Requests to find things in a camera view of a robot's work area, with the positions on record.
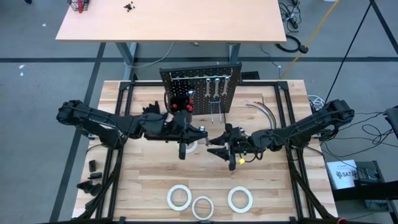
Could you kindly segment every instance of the black pegboard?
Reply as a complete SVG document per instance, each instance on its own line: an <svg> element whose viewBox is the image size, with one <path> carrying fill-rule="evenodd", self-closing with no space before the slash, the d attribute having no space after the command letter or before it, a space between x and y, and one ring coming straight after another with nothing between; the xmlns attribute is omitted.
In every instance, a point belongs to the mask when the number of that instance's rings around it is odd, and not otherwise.
<svg viewBox="0 0 398 224"><path fill-rule="evenodd" d="M241 75L242 64L214 65L190 68L160 69L160 76L169 98L183 96L188 90L195 90L193 96L193 115L211 114L210 101L220 101L221 113L229 113L236 86ZM229 78L226 95L222 95L226 78ZM206 79L211 80L209 85L210 97L206 94ZM218 97L215 95L215 80L219 78ZM218 114L219 104L213 103L213 114Z"/></svg>

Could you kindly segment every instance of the desk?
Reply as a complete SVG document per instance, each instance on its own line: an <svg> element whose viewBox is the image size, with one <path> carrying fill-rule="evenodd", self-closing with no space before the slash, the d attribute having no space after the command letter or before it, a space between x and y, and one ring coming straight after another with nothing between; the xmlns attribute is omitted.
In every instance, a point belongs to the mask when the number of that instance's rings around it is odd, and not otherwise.
<svg viewBox="0 0 398 224"><path fill-rule="evenodd" d="M230 62L238 61L241 42L284 42L277 0L127 0L90 1L83 13L70 8L57 40L117 42L128 65L135 42L226 42ZM124 42L134 42L130 47Z"/></svg>
<svg viewBox="0 0 398 224"><path fill-rule="evenodd" d="M98 109L113 113L115 110L120 81L105 82ZM311 114L303 80L288 81L295 119L300 120ZM132 94L130 114L140 114L143 106L159 101L161 110L165 111L163 102L164 87L135 86ZM275 91L271 86L238 86L235 92L231 111L226 115L227 123L241 126L248 132L269 128L264 114L255 108L244 105L264 98L266 105L275 114L280 126L279 114L275 100ZM285 117L289 123L287 110ZM211 123L210 115L193 117L194 126L205 126L209 137L217 137L224 130L224 124ZM99 144L98 140L90 141L90 147ZM311 140L310 147L320 150L319 142ZM97 161L98 171L104 169L106 149L93 148L86 157L81 181L89 176L88 161ZM326 173L325 162L319 153L304 151L310 187L319 201L334 216L337 216L335 202ZM166 195L173 185L186 185L193 194L193 200L204 195L212 199L215 213L212 221L287 221L296 216L292 186L287 166L286 152L264 153L261 161L238 165L234 172L228 170L228 163L206 151L204 141L200 141L193 154L187 154L184 161L178 159L178 147L175 142L164 143L146 141L145 139L128 140L124 155L116 197L114 218L124 216L127 220L144 221L196 221L191 206L182 212L173 211L166 202ZM234 213L227 204L227 195L235 186L248 188L253 197L252 209L247 213ZM111 189L105 198L103 214L107 214ZM305 197L300 190L302 207L308 216ZM73 216L84 211L85 203L92 199L89 194L78 191Z"/></svg>

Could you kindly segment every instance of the metal desk frame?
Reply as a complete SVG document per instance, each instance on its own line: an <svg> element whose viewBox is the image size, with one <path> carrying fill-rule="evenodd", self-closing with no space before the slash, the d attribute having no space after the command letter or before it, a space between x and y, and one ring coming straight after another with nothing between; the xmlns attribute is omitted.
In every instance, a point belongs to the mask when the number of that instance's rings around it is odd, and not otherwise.
<svg viewBox="0 0 398 224"><path fill-rule="evenodd" d="M123 80L130 80L131 74L134 73L134 68L130 67L134 65L134 57L136 55L136 51L138 48L138 43L131 43L130 47L126 42L115 42L116 47L118 48L124 63L126 64L126 68L124 69ZM241 44L228 44L229 46L229 62L231 64L236 64L238 62L239 50L241 48Z"/></svg>

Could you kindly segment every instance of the wooden table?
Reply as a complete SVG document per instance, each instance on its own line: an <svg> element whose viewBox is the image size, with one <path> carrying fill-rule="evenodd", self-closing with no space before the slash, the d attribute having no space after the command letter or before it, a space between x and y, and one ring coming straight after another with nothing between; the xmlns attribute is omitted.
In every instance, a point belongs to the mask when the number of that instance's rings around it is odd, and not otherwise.
<svg viewBox="0 0 398 224"><path fill-rule="evenodd" d="M295 119L300 120L311 114L304 82L291 80L288 83ZM104 83L98 109L114 112L119 84L120 81ZM140 114L143 106L155 100L159 101L162 111L165 111L163 94L164 87L162 86L135 86L131 114ZM231 111L226 115L227 123L232 123L233 126L239 125L249 132L270 128L264 114L255 108L245 107L246 103L261 101L262 97L275 114L277 124L280 126L274 88L271 86L238 86ZM288 114L285 114L285 119L289 122ZM193 125L205 126L210 138L221 135L224 130L224 124L211 123L210 115L194 116ZM90 141L89 147L99 143L98 140ZM312 140L310 147L320 150L317 140ZM86 181L90 174L88 161L95 159L98 171L103 170L106 153L105 148L96 147L87 154L81 181ZM178 147L175 142L130 139L124 148L114 218L125 216L127 220L195 220L191 206L182 212L176 212L167 205L166 195L169 188L176 184L183 184L192 191L193 200L202 195L212 199L215 205L215 213L211 217L213 221L287 221L289 217L296 214L285 153L284 149L278 152L267 150L263 160L237 165L236 170L230 172L228 163L207 152L203 141L199 142L195 152L187 154L186 159L181 161L178 159ZM337 216L322 156L311 150L304 150L303 156L312 191L326 209ZM227 204L229 190L239 185L249 189L254 197L252 209L242 214L233 212ZM107 214L110 194L109 189L103 214ZM300 194L304 214L308 216L305 197L301 189ZM84 194L82 190L79 190L73 216L81 214L85 203L91 199L90 194ZM176 205L181 205L185 202L185 195L176 193L173 199ZM237 195L234 201L238 206L242 205L246 199ZM199 215L205 217L208 211L207 204L199 203L197 211Z"/></svg>
<svg viewBox="0 0 398 224"><path fill-rule="evenodd" d="M238 61L241 42L285 42L277 0L127 0L90 1L83 13L70 8L57 40L117 42L132 65L137 44L125 42L225 42L230 62Z"/></svg>

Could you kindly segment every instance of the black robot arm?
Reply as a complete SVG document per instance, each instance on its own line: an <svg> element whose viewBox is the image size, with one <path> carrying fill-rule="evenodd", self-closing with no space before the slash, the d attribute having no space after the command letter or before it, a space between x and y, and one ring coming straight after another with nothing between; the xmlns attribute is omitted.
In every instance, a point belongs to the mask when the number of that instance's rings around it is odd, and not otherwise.
<svg viewBox="0 0 398 224"><path fill-rule="evenodd" d="M349 108L345 101L334 100L313 115L286 128L259 130L249 134L240 127L233 128L231 124L226 124L223 135L210 140L210 144L227 145L221 149L207 151L229 161L229 169L234 170L235 154L253 153L255 158L262 159L262 153L267 148L271 151L279 151L282 146L303 148L312 135L331 125L337 130L340 126L350 123L353 118L354 110Z"/></svg>
<svg viewBox="0 0 398 224"><path fill-rule="evenodd" d="M58 109L58 122L74 125L95 134L107 147L118 149L128 138L177 141L180 143L179 158L185 159L185 146L207 137L204 129L198 129L186 122L189 112L181 110L173 115L160 114L159 104L144 108L142 115L118 116L90 108L79 100L64 102Z"/></svg>

